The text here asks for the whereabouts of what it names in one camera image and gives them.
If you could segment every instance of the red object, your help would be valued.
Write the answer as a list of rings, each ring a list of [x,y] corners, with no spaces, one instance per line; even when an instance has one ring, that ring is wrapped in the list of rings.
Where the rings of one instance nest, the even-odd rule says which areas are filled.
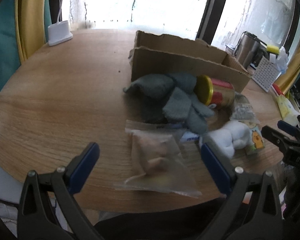
[[[284,94],[282,93],[282,91],[280,90],[278,85],[272,84],[272,86],[273,86],[274,90],[278,93],[278,95],[283,95],[284,96]]]

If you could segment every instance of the food in plastic bag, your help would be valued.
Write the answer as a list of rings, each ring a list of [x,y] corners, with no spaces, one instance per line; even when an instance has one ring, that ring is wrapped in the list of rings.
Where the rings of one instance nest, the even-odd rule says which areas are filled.
[[[256,114],[253,112],[249,100],[238,92],[235,93],[234,102],[231,106],[230,120],[260,123]]]
[[[132,176],[117,186],[130,190],[149,190],[198,197],[201,192],[183,163],[173,131],[130,130],[132,135]]]

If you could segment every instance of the gold can lid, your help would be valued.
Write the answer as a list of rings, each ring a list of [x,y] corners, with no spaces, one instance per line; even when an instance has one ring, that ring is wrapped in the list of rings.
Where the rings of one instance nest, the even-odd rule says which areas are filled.
[[[211,78],[206,75],[198,76],[194,92],[201,103],[206,106],[210,105],[213,95],[213,84]]]

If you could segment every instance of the yellow package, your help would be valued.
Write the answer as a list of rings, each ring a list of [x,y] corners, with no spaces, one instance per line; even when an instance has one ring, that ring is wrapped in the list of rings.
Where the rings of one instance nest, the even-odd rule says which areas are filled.
[[[296,126],[298,124],[298,115],[300,115],[299,112],[297,112],[289,99],[287,99],[283,95],[279,95],[277,97],[278,106],[280,109],[282,120],[287,122],[288,124],[291,124],[292,126]]]

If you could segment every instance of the cardboard box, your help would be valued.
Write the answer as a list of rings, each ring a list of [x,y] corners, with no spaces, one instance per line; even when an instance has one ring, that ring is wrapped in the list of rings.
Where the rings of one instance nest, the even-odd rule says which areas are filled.
[[[250,75],[235,58],[199,39],[192,41],[137,31],[129,58],[131,81],[151,73],[188,72],[230,82],[241,92],[250,80]]]

